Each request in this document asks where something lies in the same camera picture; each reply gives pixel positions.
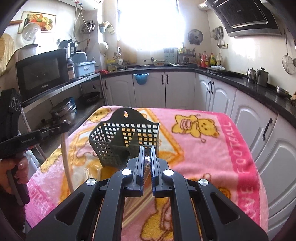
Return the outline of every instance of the perforated basket wall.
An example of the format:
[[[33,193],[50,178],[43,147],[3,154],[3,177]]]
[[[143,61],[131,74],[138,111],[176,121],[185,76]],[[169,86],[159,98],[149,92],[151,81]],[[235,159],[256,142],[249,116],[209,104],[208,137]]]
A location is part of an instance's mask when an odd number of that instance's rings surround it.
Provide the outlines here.
[[[145,119],[132,108],[120,108],[93,129],[89,143],[103,167],[125,168],[130,158],[139,156],[141,145],[154,146],[158,155],[159,123]]]

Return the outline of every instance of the fruit picture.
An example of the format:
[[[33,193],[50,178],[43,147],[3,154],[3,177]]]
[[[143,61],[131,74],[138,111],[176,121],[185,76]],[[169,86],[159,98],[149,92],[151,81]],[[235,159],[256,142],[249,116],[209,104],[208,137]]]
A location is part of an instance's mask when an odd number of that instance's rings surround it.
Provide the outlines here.
[[[38,24],[41,32],[54,32],[56,17],[56,15],[47,13],[23,12],[21,18],[23,22],[19,26],[18,33],[21,34],[22,30],[28,23]]]

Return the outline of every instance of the black countertop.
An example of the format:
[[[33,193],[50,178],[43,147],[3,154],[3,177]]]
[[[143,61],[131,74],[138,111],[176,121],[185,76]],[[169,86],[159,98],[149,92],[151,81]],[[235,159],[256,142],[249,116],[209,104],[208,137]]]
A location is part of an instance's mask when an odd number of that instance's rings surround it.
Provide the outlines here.
[[[174,71],[174,72],[195,72],[209,76],[211,78],[221,80],[238,90],[246,93],[252,98],[256,99],[270,110],[276,114],[281,115],[285,118],[295,129],[296,129],[296,107],[291,105],[289,99],[280,98],[276,91],[272,88],[267,88],[260,86],[256,83],[249,82],[246,78],[236,78],[222,76],[214,73],[209,73],[204,69],[193,69],[188,67],[174,67],[174,66],[164,66],[164,67],[146,67],[146,68],[130,68],[125,70],[120,70],[117,72],[102,75],[102,78],[108,78],[113,76],[119,76],[123,74],[143,74],[147,72],[164,72],[164,71]]]

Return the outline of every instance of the orange bear ear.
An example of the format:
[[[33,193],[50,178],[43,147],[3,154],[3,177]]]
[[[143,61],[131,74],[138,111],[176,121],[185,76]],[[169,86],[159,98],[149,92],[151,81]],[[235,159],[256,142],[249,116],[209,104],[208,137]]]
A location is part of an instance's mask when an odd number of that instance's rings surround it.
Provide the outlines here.
[[[214,137],[218,137],[218,136],[219,136],[219,132],[215,132]]]

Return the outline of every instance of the cabinet door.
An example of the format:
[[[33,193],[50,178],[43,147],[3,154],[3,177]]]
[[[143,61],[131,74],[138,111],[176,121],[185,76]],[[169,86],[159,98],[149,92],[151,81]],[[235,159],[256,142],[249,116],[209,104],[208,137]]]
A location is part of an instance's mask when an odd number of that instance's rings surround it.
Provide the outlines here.
[[[256,166],[261,175],[269,207],[268,236],[271,240],[295,206],[296,130],[278,116]]]
[[[212,92],[209,111],[231,115],[236,88],[216,79],[212,79]]]
[[[208,111],[210,106],[211,92],[210,89],[212,78],[195,74],[195,89],[194,89],[194,109]]]
[[[256,161],[272,131],[276,114],[252,97],[237,90],[231,119],[237,125]],[[263,133],[270,119],[272,123],[269,124],[265,134],[266,139],[263,140]]]
[[[165,108],[165,73],[149,73],[147,82],[139,85],[133,76],[136,106],[148,108]]]
[[[133,77],[131,74],[103,79],[108,105],[136,107]]]
[[[165,99],[166,108],[193,109],[195,73],[166,72]]]

